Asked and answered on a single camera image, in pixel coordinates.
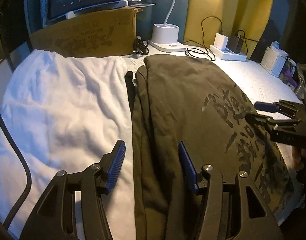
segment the curtain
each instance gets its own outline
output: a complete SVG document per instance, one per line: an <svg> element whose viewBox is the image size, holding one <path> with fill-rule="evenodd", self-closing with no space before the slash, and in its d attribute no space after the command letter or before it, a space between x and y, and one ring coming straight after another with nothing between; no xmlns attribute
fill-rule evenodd
<svg viewBox="0 0 306 240"><path fill-rule="evenodd" d="M272 3L273 0L189 0L184 39L202 43L201 21L207 16L217 16L222 19L224 35L229 37L243 29L247 38L258 41L268 23ZM214 43L220 22L211 18L203 26L204 42L209 47ZM256 42L248 41L247 44L249 58Z"/></svg>
<svg viewBox="0 0 306 240"><path fill-rule="evenodd" d="M163 23L173 0L142 0L142 3L156 3L137 14L136 34L150 40L155 23ZM183 41L189 0L176 0L173 11L167 21L180 27L178 41Z"/></svg>

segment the cardboard box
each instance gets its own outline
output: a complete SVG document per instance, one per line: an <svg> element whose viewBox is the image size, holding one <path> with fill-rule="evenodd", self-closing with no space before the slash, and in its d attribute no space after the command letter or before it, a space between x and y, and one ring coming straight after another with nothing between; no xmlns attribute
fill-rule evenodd
<svg viewBox="0 0 306 240"><path fill-rule="evenodd" d="M132 54L137 8L84 14L50 25L32 35L34 49L64 57L106 57Z"/></svg>

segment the brown garment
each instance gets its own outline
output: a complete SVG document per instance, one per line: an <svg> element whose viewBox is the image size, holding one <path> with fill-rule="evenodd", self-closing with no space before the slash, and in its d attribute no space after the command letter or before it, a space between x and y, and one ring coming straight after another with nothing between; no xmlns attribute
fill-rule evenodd
<svg viewBox="0 0 306 240"><path fill-rule="evenodd" d="M133 111L137 240L189 239L200 197L188 189L178 156L190 151L217 167L227 183L246 171L275 215L292 183L275 143L244 117L256 111L241 89L207 59L153 55L136 73Z"/></svg>

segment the white power strip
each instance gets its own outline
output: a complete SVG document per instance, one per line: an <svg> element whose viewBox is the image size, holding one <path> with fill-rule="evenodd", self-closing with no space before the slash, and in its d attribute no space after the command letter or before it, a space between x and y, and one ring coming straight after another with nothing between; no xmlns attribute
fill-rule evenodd
<svg viewBox="0 0 306 240"><path fill-rule="evenodd" d="M236 54L229 49L225 49L225 51L218 49L217 47L211 45L210 50L215 54L215 56L219 59L223 60L235 60L235 61L246 61L246 55L242 52L240 54Z"/></svg>

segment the folded clothing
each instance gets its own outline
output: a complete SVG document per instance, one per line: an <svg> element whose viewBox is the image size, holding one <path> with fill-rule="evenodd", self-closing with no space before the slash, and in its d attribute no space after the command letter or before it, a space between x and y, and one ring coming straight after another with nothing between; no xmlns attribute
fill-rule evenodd
<svg viewBox="0 0 306 240"><path fill-rule="evenodd" d="M277 216L292 181L269 134L245 121L256 110L243 91L207 59L153 55L144 63L132 117L136 238L188 239L193 232L201 198L183 176L182 140L225 182L246 171Z"/></svg>
<svg viewBox="0 0 306 240"><path fill-rule="evenodd" d="M44 189L58 170L83 171L126 143L115 189L103 196L114 239L136 239L131 113L121 57L64 58L33 51L15 70L0 108L3 120L28 163L32 189L10 225L19 237ZM0 221L26 185L24 168L0 129ZM80 207L80 194L76 194ZM83 239L77 210L78 238Z"/></svg>

